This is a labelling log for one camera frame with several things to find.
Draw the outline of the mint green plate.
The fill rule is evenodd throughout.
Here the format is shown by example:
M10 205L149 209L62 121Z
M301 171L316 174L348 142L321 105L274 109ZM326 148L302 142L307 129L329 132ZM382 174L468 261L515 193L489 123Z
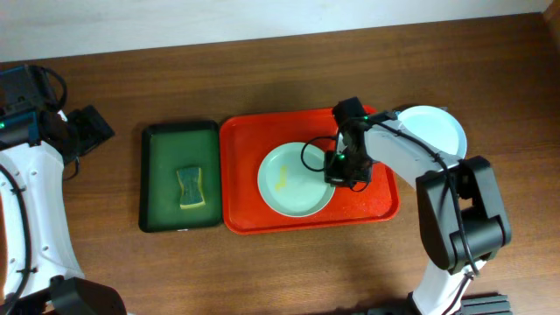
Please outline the mint green plate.
M291 218L320 212L335 192L320 170L324 162L325 153L311 144L292 142L273 149L257 173L258 191L265 204Z

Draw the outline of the light blue plate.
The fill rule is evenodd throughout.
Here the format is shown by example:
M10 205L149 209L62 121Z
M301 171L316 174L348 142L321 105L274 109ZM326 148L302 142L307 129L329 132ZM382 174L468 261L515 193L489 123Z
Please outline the light blue plate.
M407 130L417 137L441 151L455 155L452 143L452 124L459 123L459 121L446 110L418 105L401 111L397 118Z

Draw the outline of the yellow green scrub sponge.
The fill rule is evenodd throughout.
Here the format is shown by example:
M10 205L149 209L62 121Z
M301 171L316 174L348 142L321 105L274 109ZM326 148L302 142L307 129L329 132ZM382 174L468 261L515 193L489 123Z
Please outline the yellow green scrub sponge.
M191 209L206 204L202 188L202 169L200 167L186 167L176 171L181 194L179 207Z

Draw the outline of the white plate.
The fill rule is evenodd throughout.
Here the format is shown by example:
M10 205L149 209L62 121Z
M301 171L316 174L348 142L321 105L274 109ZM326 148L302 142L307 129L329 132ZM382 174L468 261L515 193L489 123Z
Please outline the white plate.
M457 122L451 125L453 153L461 158L466 156L467 138L463 127Z

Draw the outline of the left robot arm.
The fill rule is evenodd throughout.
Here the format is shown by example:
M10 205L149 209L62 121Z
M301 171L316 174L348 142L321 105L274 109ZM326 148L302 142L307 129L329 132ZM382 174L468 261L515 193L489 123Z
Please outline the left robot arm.
M3 314L124 314L118 292L88 281L71 243L62 184L115 132L95 107L63 111L67 94L52 69L1 72L1 208L7 245Z

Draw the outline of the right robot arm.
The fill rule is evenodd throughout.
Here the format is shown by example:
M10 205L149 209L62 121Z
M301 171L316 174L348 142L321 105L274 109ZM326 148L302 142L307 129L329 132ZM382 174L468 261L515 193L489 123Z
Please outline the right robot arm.
M512 240L512 228L488 160L439 149L405 127L397 114L366 112L356 97L332 110L336 148L326 153L325 182L368 183L376 163L416 191L420 238L429 257L421 283L407 298L369 314L510 314L508 297L466 296L485 264Z

